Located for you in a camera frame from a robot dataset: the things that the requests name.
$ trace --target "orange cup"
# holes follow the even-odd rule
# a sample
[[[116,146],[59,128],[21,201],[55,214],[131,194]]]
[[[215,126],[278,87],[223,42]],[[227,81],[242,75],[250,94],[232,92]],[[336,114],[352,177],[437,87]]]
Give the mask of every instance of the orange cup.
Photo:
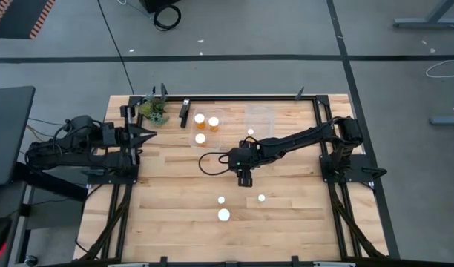
[[[205,128],[205,117],[202,114],[197,114],[194,117],[194,122],[196,122],[196,125],[199,129]]]
[[[203,135],[202,133],[199,133],[196,135],[195,139],[196,139],[197,146],[205,147],[205,135]]]
[[[209,127],[210,127],[211,131],[218,131],[219,130],[219,119],[216,117],[210,118]]]

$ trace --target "black post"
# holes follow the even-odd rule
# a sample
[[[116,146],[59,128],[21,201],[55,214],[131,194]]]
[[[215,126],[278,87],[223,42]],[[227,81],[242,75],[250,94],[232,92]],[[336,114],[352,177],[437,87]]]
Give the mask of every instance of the black post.
[[[33,172],[29,167],[20,162],[16,163],[13,179],[25,181],[36,188],[50,191],[80,202],[84,202],[87,197],[88,190],[86,188],[81,188],[78,185],[74,185],[71,182],[67,182],[42,171],[37,173]]]

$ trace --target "computer desk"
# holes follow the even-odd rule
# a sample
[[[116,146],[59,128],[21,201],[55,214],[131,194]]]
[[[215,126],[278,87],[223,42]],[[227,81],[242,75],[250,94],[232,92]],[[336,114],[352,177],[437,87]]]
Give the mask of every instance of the computer desk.
[[[16,250],[16,262],[24,261],[30,230],[26,229],[30,215],[31,194],[24,196],[28,185],[52,191],[64,197],[85,201],[87,189],[49,174],[31,173],[17,162],[24,130],[36,89],[31,86],[0,89],[0,218],[12,220],[5,247],[0,253],[0,266],[8,266],[18,224],[22,224],[21,241]]]

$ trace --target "black floor stripe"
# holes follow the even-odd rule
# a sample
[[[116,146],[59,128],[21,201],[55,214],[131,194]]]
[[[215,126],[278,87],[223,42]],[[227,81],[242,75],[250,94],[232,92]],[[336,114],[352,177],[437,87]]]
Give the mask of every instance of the black floor stripe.
[[[329,9],[329,15],[331,16],[332,25],[336,35],[336,40],[338,41],[339,52],[343,56],[343,66],[346,73],[347,84],[349,86],[349,92],[352,98],[352,104],[354,105],[355,115],[359,121],[359,125],[363,132],[363,146],[366,154],[372,160],[372,164],[377,166],[377,161],[374,154],[374,149],[372,147],[372,142],[369,136],[369,129],[366,124],[366,117],[364,116],[361,99],[359,97],[359,92],[357,85],[354,79],[354,73],[352,72],[351,62],[347,56],[346,44],[344,43],[343,38],[338,38],[337,36],[342,36],[341,26],[339,24],[338,15],[334,6],[333,0],[327,0],[327,5]],[[384,228],[385,239],[387,248],[389,249],[389,255],[392,258],[398,259],[400,255],[398,253],[397,241],[395,239],[394,231],[392,228],[392,222],[390,219],[389,210],[387,208],[387,203],[384,194],[384,188],[380,179],[377,179],[375,184],[375,198],[378,204],[378,210],[382,222],[382,227]]]
[[[416,55],[416,56],[346,56],[349,61],[372,62],[414,62],[414,61],[444,61],[454,59],[454,55]]]
[[[213,55],[126,56],[124,62],[223,62],[223,61],[340,61],[339,55]],[[0,58],[0,63],[100,63],[120,62],[118,56]]]
[[[229,62],[229,61],[333,61],[342,62],[422,62],[454,59],[454,55],[347,56],[347,55],[211,55],[211,56],[127,56],[125,62]],[[110,63],[118,56],[0,57],[0,64]]]

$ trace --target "black cable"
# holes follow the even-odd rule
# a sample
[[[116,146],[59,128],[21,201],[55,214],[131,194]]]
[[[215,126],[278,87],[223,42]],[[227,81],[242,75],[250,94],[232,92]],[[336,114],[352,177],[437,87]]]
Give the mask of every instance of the black cable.
[[[151,18],[146,12],[140,10],[138,7],[135,7],[135,6],[133,6],[132,4],[130,4],[128,2],[126,2],[126,5],[130,6],[131,8],[133,8],[133,9],[135,9],[137,11],[139,11],[141,14],[147,16],[149,19],[153,19],[155,28],[157,30],[160,30],[160,31],[170,30],[170,29],[176,27],[181,22],[181,10],[178,7],[176,7],[176,6],[172,5],[172,4],[168,4],[166,6],[162,6],[162,7],[158,8],[156,10],[156,12],[154,13],[154,18]],[[174,22],[172,25],[169,25],[169,26],[166,26],[166,25],[162,24],[158,20],[158,16],[166,8],[171,8],[172,10],[174,10],[177,13],[176,22]]]
[[[54,136],[52,137],[52,147],[53,147],[53,149],[56,147],[57,135],[58,135],[65,127],[66,127],[66,125],[61,126],[59,129],[57,129],[56,133],[55,133]]]
[[[99,185],[99,186],[95,187],[95,188],[92,190],[92,192],[88,193],[87,197],[85,198],[85,201],[87,201],[88,198],[91,197],[91,195],[92,195],[93,193],[95,193],[97,190],[99,190],[101,187],[102,187],[102,185]]]
[[[133,85],[131,85],[130,76],[128,75],[128,72],[126,70],[126,66],[125,66],[125,62],[123,61],[122,54],[120,53],[120,50],[118,49],[118,45],[116,45],[114,35],[111,33],[111,30],[110,30],[110,26],[108,26],[107,18],[105,18],[105,14],[103,13],[103,9],[102,9],[102,5],[100,4],[100,0],[96,0],[96,1],[99,4],[99,8],[100,8],[100,12],[102,13],[103,20],[105,21],[105,25],[107,25],[107,29],[108,29],[108,32],[110,33],[111,40],[113,41],[113,44],[115,45],[118,56],[120,57],[120,61],[122,62],[123,70],[125,71],[126,79],[128,80],[128,84],[130,85],[131,93],[134,95],[135,91],[133,90]]]
[[[35,203],[35,204],[31,204],[30,206],[33,207],[35,205],[41,205],[41,204],[45,204],[45,203],[49,203],[49,202],[62,202],[62,201],[65,201],[65,200],[69,200],[69,198],[64,198],[62,200],[48,200],[48,201],[43,201],[43,202],[39,202],[39,203]],[[17,210],[15,211],[12,211],[10,214],[6,215],[4,218],[8,218],[9,216],[15,214],[16,212],[20,211],[22,208],[18,208]]]
[[[172,10],[174,10],[177,13],[176,21],[169,26],[164,25],[163,23],[159,22],[159,20],[158,20],[158,16],[160,15],[160,13],[168,8],[171,8]],[[181,22],[181,10],[172,4],[167,4],[165,6],[158,8],[156,10],[156,12],[154,13],[153,24],[154,24],[155,28],[159,31],[168,31],[168,30],[176,27],[180,22]]]
[[[226,157],[226,156],[228,156],[228,154],[225,154],[225,155],[219,156],[219,159],[218,159],[218,160],[219,160],[219,163],[221,163],[221,164],[228,164],[228,161],[226,161],[226,162],[223,162],[223,161],[221,160],[221,159],[223,159],[223,158],[224,158],[224,157]]]
[[[46,122],[42,119],[34,119],[34,118],[28,118],[29,120],[33,120],[33,121],[36,121],[36,122],[42,122],[42,123],[46,123],[46,124],[49,124],[49,125],[58,125],[58,126],[62,126],[63,124],[60,124],[60,123],[54,123],[54,122]]]
[[[202,171],[204,174],[207,174],[207,175],[210,175],[210,176],[221,175],[221,174],[226,173],[227,171],[229,171],[228,168],[227,168],[226,170],[224,170],[224,171],[221,171],[221,172],[218,172],[218,173],[215,173],[215,174],[210,174],[210,173],[204,171],[203,167],[200,165],[200,162],[201,162],[201,160],[203,160],[204,156],[212,155],[212,154],[222,155],[222,156],[219,157],[219,162],[220,162],[220,158],[221,158],[221,157],[227,156],[227,155],[228,155],[227,153],[224,153],[224,152],[209,152],[209,153],[203,154],[203,155],[199,158],[199,169],[200,169],[200,171]]]

